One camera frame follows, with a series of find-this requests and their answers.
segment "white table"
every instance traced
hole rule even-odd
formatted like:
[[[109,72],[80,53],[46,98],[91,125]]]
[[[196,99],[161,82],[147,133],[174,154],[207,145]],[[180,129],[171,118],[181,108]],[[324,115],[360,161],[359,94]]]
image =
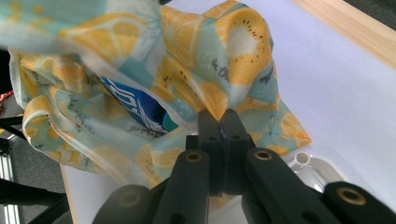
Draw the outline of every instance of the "white table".
[[[219,2],[169,5],[202,13]],[[280,94],[313,138],[301,150],[333,161],[396,211],[396,71],[290,0],[243,2],[270,26]],[[91,223],[118,187],[67,167],[64,180],[73,218],[81,224]],[[238,206],[228,215],[212,223],[246,223]]]

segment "yellow lemon pattern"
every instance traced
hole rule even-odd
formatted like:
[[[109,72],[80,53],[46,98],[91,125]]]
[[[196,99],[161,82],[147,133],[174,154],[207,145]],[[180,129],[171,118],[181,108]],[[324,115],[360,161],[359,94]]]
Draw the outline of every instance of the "yellow lemon pattern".
[[[148,185],[153,188],[160,184],[163,180],[156,173],[155,166],[151,158],[150,145],[146,145],[137,150],[134,162],[143,170],[148,179]]]
[[[129,13],[108,13],[60,32],[66,39],[92,49],[109,63],[131,55],[146,22]]]
[[[257,146],[279,154],[311,142],[280,99],[270,32],[254,9],[230,0],[199,15],[98,0],[102,7],[67,10],[73,19],[64,20],[51,16],[64,14],[60,1],[0,3],[9,33],[32,37],[12,46],[45,52],[12,50],[11,75],[24,134],[59,163],[153,188],[171,174],[203,109],[217,120],[234,109]],[[140,125],[119,104],[130,95],[110,94],[104,77],[156,99],[178,127],[162,135]]]
[[[195,66],[194,57],[204,17],[162,7],[163,41],[169,52],[188,68]]]
[[[184,150],[180,147],[166,149],[165,151],[151,152],[154,165],[163,169],[170,169],[175,165],[176,159]]]

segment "fabric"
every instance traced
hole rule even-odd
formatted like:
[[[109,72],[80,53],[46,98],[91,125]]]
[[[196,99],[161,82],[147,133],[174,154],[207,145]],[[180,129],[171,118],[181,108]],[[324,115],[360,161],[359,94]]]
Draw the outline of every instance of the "fabric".
[[[30,144],[121,185],[167,178],[204,108],[216,119],[233,108],[256,145],[279,154],[311,141],[280,99],[265,20],[235,1],[197,15],[147,0],[5,0],[0,44],[14,48]],[[163,121],[139,122],[106,81],[155,99]]]

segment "lemon slice print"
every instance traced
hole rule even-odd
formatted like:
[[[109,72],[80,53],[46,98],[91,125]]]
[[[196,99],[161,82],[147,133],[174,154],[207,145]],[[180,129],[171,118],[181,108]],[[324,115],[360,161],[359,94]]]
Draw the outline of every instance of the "lemon slice print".
[[[190,71],[174,58],[163,58],[163,63],[157,71],[151,90],[167,102],[180,97],[195,111],[204,108],[202,100],[196,93],[197,85]]]
[[[224,15],[224,13],[227,13],[228,10],[230,10],[231,8],[233,8],[234,6],[236,6],[238,4],[239,3],[234,0],[223,2],[216,7],[210,8],[206,13],[204,13],[204,16],[207,16],[210,18],[215,18],[215,19],[219,18],[222,15]]]
[[[170,7],[162,7],[161,14],[166,48],[184,66],[193,68],[201,24],[205,17]]]
[[[290,112],[285,114],[279,121],[282,134],[292,136],[297,147],[302,147],[311,142],[311,138],[305,132],[300,122]]]
[[[162,182],[162,179],[155,171],[154,164],[152,162],[150,145],[145,145],[140,148],[134,156],[134,161],[146,175],[150,188],[154,188]]]
[[[128,58],[146,22],[128,13],[108,13],[64,29],[60,36],[92,49],[109,63]]]
[[[181,148],[174,147],[164,151],[154,151],[151,153],[151,157],[155,166],[170,169],[175,165],[177,157],[181,152],[183,152]]]
[[[277,110],[277,104],[269,104],[263,101],[256,100],[252,97],[245,98],[244,102],[238,105],[235,109],[238,113],[248,109],[259,109],[259,110]]]
[[[241,8],[220,18],[215,26],[228,53],[230,83],[251,84],[271,62],[267,24],[255,10]]]

